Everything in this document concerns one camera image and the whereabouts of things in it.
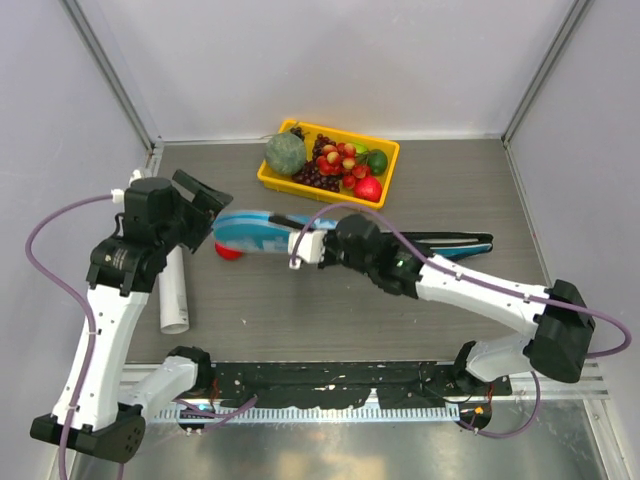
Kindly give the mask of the blue racket cover bag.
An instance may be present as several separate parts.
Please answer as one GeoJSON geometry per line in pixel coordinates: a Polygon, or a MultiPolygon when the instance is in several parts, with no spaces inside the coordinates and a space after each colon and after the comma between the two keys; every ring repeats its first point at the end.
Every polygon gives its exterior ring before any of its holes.
{"type": "MultiPolygon", "coordinates": [[[[287,254],[289,234],[297,232],[309,216],[269,211],[240,210],[221,213],[212,233],[224,248],[242,253],[287,254]]],[[[451,260],[460,260],[493,250],[494,237],[485,232],[403,232],[418,247],[427,247],[451,260]]]]}

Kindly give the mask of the white shuttlecock tube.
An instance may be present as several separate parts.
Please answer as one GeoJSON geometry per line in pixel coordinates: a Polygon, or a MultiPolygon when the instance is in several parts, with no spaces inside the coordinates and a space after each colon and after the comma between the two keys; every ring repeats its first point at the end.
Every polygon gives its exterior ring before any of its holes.
{"type": "Polygon", "coordinates": [[[184,273],[183,250],[177,246],[167,256],[167,265],[158,277],[160,331],[163,334],[181,334],[190,327],[184,273]]]}

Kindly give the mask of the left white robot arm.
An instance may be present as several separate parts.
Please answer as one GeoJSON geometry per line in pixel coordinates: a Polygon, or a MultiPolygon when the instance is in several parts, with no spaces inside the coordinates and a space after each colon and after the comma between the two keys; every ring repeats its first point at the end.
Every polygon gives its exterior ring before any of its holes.
{"type": "Polygon", "coordinates": [[[182,170],[172,178],[136,178],[106,199],[120,204],[116,229],[91,252],[81,295],[25,253],[43,275],[69,293],[85,321],[64,389],[51,412],[32,421],[30,436],[95,458],[124,464],[138,451],[146,423],[183,393],[206,396],[214,383],[211,358],[176,347],[132,391],[119,391],[135,326],[156,283],[179,247],[196,252],[216,217],[233,200],[182,170]]]}

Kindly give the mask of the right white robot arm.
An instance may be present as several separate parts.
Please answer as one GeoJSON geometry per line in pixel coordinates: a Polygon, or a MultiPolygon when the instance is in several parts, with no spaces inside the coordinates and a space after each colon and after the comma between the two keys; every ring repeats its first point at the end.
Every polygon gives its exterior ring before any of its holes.
{"type": "Polygon", "coordinates": [[[510,336],[461,347],[450,375],[459,391],[474,394],[527,371],[579,381],[595,322],[573,284],[516,284],[482,274],[425,247],[409,247],[359,214],[340,220],[323,243],[323,266],[342,265],[388,294],[453,305],[512,329],[510,336]]]}

